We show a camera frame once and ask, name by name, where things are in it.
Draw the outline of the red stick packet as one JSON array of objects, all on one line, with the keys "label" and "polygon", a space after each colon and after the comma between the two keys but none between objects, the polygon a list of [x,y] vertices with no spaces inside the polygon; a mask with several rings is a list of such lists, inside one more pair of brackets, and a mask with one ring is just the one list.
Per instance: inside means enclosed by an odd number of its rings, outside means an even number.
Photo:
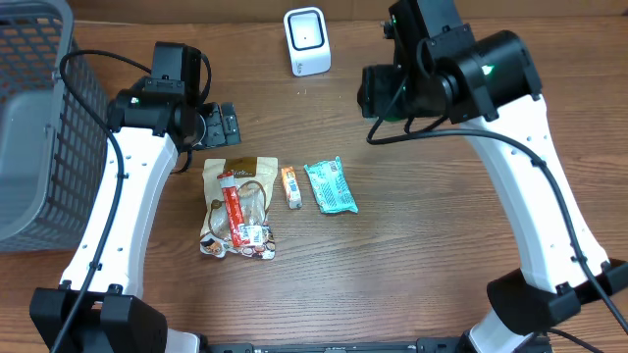
[{"label": "red stick packet", "polygon": [[241,247],[244,244],[241,235],[244,217],[239,203],[235,177],[232,172],[226,172],[218,175],[217,180],[221,186],[226,204],[232,243],[234,247]]}]

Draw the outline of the brown white snack pouch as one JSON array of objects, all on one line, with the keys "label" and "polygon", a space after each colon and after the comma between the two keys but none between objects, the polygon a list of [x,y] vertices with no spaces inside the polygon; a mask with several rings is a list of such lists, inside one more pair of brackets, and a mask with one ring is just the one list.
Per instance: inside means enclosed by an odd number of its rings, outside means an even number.
[{"label": "brown white snack pouch", "polygon": [[[217,176],[232,172],[244,217],[241,228],[244,244],[234,247],[228,214]],[[207,213],[200,232],[199,249],[206,255],[223,258],[229,253],[247,258],[272,260],[276,242],[269,224],[269,209],[278,174],[275,157],[208,159],[204,162],[203,183]]]}]

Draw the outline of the small orange snack packet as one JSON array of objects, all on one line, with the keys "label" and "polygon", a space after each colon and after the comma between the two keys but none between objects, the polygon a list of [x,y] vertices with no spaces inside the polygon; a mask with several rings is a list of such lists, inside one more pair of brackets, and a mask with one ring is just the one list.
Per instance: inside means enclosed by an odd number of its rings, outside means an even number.
[{"label": "small orange snack packet", "polygon": [[300,209],[302,207],[302,198],[294,168],[282,168],[281,173],[288,207],[293,210]]}]

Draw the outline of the teal orange snack pack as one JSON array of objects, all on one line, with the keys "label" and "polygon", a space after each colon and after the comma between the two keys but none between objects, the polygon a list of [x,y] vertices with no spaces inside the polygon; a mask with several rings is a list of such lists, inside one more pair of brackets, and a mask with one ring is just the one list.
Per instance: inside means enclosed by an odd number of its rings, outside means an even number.
[{"label": "teal orange snack pack", "polygon": [[342,161],[339,156],[333,160],[305,165],[315,200],[322,214],[351,212],[359,209],[345,179]]}]

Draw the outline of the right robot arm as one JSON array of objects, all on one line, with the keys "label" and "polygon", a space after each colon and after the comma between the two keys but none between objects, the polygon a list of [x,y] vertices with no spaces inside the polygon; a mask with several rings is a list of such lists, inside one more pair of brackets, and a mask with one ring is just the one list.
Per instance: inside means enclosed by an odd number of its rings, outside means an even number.
[{"label": "right robot arm", "polygon": [[525,352],[586,304],[627,286],[627,265],[589,230],[560,165],[540,77],[523,41],[503,30],[476,39],[387,24],[394,61],[364,69],[362,114],[376,123],[427,118],[404,140],[462,136],[484,164],[511,224],[521,265],[487,287],[491,309],[456,341],[459,352]]}]

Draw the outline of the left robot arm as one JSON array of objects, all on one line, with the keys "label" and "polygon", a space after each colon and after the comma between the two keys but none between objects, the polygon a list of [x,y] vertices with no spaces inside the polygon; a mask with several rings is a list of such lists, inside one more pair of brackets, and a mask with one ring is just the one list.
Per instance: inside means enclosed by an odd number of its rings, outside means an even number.
[{"label": "left robot arm", "polygon": [[34,291],[30,317],[53,352],[204,352],[204,335],[171,329],[143,301],[144,260],[180,153],[238,143],[235,107],[125,89],[107,130],[107,165],[77,252],[58,288]]}]

